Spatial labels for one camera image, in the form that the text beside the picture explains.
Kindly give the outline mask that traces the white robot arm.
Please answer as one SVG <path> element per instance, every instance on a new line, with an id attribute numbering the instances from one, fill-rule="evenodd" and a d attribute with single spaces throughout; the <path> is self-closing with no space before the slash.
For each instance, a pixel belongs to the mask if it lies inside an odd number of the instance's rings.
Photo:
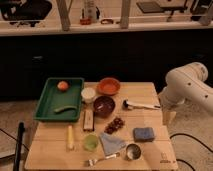
<path id="1" fill-rule="evenodd" d="M 188 99 L 213 115 L 213 88 L 205 83 L 207 78 L 207 67 L 200 62 L 170 70 L 165 77 L 166 86 L 159 94 L 161 105 L 172 108 Z"/>

